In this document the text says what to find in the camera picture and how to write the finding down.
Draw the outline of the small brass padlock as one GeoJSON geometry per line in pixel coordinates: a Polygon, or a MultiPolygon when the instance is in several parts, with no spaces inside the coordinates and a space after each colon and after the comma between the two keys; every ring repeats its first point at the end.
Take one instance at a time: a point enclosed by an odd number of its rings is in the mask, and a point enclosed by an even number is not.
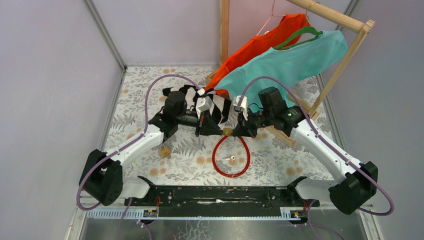
{"type": "Polygon", "coordinates": [[[226,137],[232,136],[232,132],[233,132],[233,130],[231,128],[223,128],[222,129],[222,135],[226,136],[226,137]]]}

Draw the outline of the red cable lock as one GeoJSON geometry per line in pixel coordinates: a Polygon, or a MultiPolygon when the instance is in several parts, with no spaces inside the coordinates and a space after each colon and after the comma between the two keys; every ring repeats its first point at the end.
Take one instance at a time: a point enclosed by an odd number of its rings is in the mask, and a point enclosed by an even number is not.
{"type": "Polygon", "coordinates": [[[224,177],[227,177],[227,178],[237,178],[237,177],[240,177],[240,176],[242,176],[248,169],[249,169],[249,167],[250,167],[250,164],[251,164],[251,153],[250,153],[250,150],[249,150],[249,147],[248,147],[248,145],[247,145],[247,143],[246,143],[246,141],[241,137],[241,136],[239,136],[238,137],[238,139],[241,141],[241,143],[242,143],[242,145],[243,145],[243,147],[244,147],[244,149],[245,149],[245,152],[246,152],[246,164],[245,164],[245,166],[244,166],[244,168],[240,171],[240,172],[238,172],[238,173],[226,173],[226,172],[224,172],[224,171],[222,171],[219,167],[218,167],[218,165],[217,165],[217,163],[216,163],[216,155],[217,155],[217,150],[218,150],[218,148],[220,147],[220,145],[226,140],[228,138],[228,136],[223,136],[220,140],[219,140],[219,142],[216,144],[216,146],[214,147],[214,149],[213,149],[213,151],[212,151],[212,157],[211,157],[211,162],[212,162],[212,165],[213,165],[213,167],[214,167],[214,169],[220,174],[220,175],[222,175],[222,176],[224,176],[224,177]]]}

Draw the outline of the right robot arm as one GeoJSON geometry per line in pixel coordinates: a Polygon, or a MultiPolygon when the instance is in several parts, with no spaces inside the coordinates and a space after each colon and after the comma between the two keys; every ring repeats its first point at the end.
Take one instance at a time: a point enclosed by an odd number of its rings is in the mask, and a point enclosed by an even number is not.
{"type": "Polygon", "coordinates": [[[371,161],[363,163],[329,139],[306,114],[295,105],[288,107],[280,91],[271,86],[258,93],[262,108],[252,112],[248,98],[233,98],[239,113],[234,136],[255,137],[257,130],[276,127],[303,145],[329,171],[332,180],[298,178],[287,191],[287,201],[293,206],[305,200],[331,202],[340,212],[350,215],[360,210],[377,193],[378,168],[371,161]]]}

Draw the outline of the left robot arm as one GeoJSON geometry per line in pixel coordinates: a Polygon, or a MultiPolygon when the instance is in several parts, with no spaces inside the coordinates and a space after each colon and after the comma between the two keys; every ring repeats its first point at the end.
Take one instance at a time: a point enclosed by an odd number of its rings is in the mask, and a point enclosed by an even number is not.
{"type": "Polygon", "coordinates": [[[180,125],[195,127],[196,135],[222,133],[211,116],[214,103],[210,96],[200,96],[192,111],[187,107],[186,95],[172,91],[143,133],[134,135],[114,150],[93,150],[84,166],[77,195],[85,191],[104,206],[119,198],[136,198],[144,206],[152,204],[155,200],[152,185],[141,177],[125,177],[125,170],[150,149],[169,139],[180,125]]]}

